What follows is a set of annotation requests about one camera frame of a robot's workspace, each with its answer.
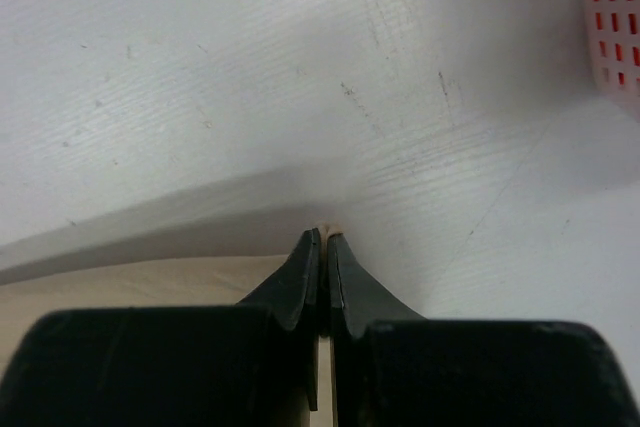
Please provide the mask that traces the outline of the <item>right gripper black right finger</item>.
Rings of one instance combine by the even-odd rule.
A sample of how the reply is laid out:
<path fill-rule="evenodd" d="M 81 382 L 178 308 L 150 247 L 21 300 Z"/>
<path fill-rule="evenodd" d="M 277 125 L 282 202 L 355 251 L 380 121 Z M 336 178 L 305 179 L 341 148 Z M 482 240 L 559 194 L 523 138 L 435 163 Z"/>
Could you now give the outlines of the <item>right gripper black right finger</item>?
<path fill-rule="evenodd" d="M 327 244 L 340 426 L 635 426 L 609 345 L 563 321 L 429 320 Z"/>

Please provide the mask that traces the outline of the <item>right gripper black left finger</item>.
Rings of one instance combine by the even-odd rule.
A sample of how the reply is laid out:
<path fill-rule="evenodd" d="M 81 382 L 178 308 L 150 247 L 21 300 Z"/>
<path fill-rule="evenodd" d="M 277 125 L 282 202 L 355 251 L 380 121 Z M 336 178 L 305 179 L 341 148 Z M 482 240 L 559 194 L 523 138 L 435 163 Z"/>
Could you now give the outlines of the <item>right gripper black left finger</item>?
<path fill-rule="evenodd" d="M 27 331 L 5 426 L 306 426 L 318 408 L 321 235 L 230 306 L 71 309 Z"/>

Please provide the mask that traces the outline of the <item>beige t shirt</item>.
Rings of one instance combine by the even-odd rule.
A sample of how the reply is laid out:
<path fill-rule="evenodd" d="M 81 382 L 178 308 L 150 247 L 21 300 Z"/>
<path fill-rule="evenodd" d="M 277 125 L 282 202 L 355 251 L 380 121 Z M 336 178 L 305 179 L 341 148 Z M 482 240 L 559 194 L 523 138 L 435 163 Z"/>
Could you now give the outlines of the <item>beige t shirt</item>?
<path fill-rule="evenodd" d="M 330 229 L 315 230 L 321 235 L 321 268 Z M 49 313 L 71 309 L 230 306 L 273 274 L 289 255 L 157 260 L 5 285 L 1 289 L 1 382 L 27 331 Z M 319 339 L 317 359 L 318 408 L 306 426 L 329 426 L 333 422 L 329 349 Z"/>

